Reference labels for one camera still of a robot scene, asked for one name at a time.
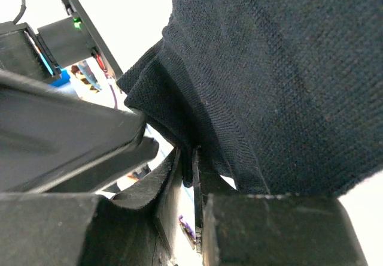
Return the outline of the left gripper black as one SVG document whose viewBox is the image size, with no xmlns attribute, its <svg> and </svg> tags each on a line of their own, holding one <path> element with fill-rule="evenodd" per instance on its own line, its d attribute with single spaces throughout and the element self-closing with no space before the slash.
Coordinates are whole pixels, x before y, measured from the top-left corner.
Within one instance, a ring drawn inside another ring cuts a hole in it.
<svg viewBox="0 0 383 266">
<path fill-rule="evenodd" d="M 29 192 L 143 139 L 143 114 L 81 101 L 44 84 L 88 58 L 113 78 L 123 74 L 80 1 L 59 1 L 67 17 L 36 31 L 20 21 L 26 0 L 13 20 L 1 22 L 3 192 Z"/>
</svg>

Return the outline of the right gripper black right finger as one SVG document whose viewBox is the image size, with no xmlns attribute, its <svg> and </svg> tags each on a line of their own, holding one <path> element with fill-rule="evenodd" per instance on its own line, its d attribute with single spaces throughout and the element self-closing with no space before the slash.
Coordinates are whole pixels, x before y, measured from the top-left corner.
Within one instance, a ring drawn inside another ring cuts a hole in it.
<svg viewBox="0 0 383 266">
<path fill-rule="evenodd" d="M 193 191 L 194 191 L 194 217 L 196 232 L 196 250 L 202 255 L 203 239 L 203 210 L 209 194 L 231 194 L 236 192 L 216 171 L 203 148 L 193 150 Z"/>
</svg>

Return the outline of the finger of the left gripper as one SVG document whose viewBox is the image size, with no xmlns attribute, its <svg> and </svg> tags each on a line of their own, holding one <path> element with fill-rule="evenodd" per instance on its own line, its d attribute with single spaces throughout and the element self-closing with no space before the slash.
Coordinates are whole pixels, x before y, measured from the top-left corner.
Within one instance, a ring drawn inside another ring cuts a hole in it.
<svg viewBox="0 0 383 266">
<path fill-rule="evenodd" d="M 159 144 L 155 139 L 144 137 L 134 149 L 122 147 L 29 192 L 96 192 L 145 166 L 156 157 L 158 150 Z"/>
</svg>

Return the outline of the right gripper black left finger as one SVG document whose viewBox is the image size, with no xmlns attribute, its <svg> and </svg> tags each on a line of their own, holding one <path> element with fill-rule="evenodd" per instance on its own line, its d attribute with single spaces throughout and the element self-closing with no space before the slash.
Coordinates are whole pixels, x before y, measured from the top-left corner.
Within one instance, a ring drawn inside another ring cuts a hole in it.
<svg viewBox="0 0 383 266">
<path fill-rule="evenodd" d="M 180 149 L 173 149 L 161 164 L 112 201 L 148 225 L 154 238 L 152 265 L 176 265 L 179 198 L 182 173 Z"/>
</svg>

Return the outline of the black sock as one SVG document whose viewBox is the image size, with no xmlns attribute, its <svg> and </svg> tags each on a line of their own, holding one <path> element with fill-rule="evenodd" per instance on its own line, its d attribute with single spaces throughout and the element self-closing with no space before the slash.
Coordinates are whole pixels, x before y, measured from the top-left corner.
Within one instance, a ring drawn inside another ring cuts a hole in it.
<svg viewBox="0 0 383 266">
<path fill-rule="evenodd" d="M 382 169 L 382 0 L 172 0 L 125 104 L 249 194 L 341 195 Z"/>
</svg>

